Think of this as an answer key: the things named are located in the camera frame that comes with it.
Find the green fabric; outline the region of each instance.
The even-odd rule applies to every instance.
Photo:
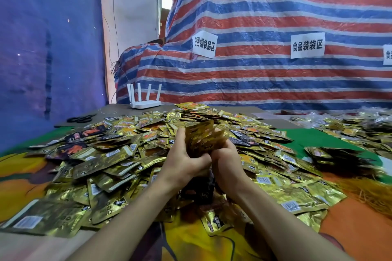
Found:
[[[362,157],[370,158],[374,160],[374,164],[377,166],[382,166],[378,155],[369,152],[368,150],[363,150],[356,145],[340,140],[332,135],[326,134],[317,129],[282,129],[287,131],[287,136],[290,137],[293,142],[286,144],[289,148],[295,150],[297,152],[298,158],[303,158],[304,156],[308,156],[305,152],[305,147],[335,147],[335,148],[346,148],[353,150],[361,150],[363,151]],[[383,176],[380,181],[386,184],[392,184],[392,176]]]
[[[18,153],[26,152],[27,148],[29,146],[40,145],[45,142],[49,142],[49,141],[54,140],[56,138],[62,137],[68,131],[70,131],[72,128],[73,127],[69,127],[69,126],[56,128],[55,130],[53,130],[51,132],[48,132],[48,133],[41,135],[37,138],[33,138],[33,139],[27,140],[25,142],[22,142],[21,144],[0,153],[0,157],[6,156],[9,154],[18,154]]]

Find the bare arm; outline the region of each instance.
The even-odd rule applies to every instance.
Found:
[[[185,148],[185,130],[179,128],[176,142],[152,185],[110,224],[98,231],[73,253],[67,261],[128,261],[140,239],[164,205],[200,170],[211,164],[211,157],[203,155],[191,159]]]
[[[218,185],[252,219],[279,261],[353,260],[252,182],[236,147],[230,141],[226,147],[212,153]]]

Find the red white and blue tarp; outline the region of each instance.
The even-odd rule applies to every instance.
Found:
[[[192,35],[218,36],[213,59],[192,54]],[[291,35],[325,32],[325,55],[290,59]],[[392,0],[173,0],[167,42],[120,57],[117,102],[141,83],[164,103],[255,105],[280,112],[392,107]]]

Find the hand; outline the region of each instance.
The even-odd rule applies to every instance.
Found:
[[[209,167],[211,157],[204,154],[199,158],[189,158],[185,145],[185,129],[179,128],[176,141],[167,155],[166,161],[156,178],[164,186],[169,187],[175,194],[184,188],[189,181],[202,169]]]
[[[213,160],[213,173],[219,188],[228,197],[236,200],[238,187],[250,181],[242,169],[241,157],[236,146],[230,140],[226,140],[222,149],[214,150],[211,153],[211,158]]]

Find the white wall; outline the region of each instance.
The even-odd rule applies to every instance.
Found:
[[[158,38],[158,1],[157,0],[101,0],[104,21],[105,55],[107,66],[107,90],[109,101],[115,93],[113,75],[110,74],[111,62],[118,60],[119,54],[131,47]]]

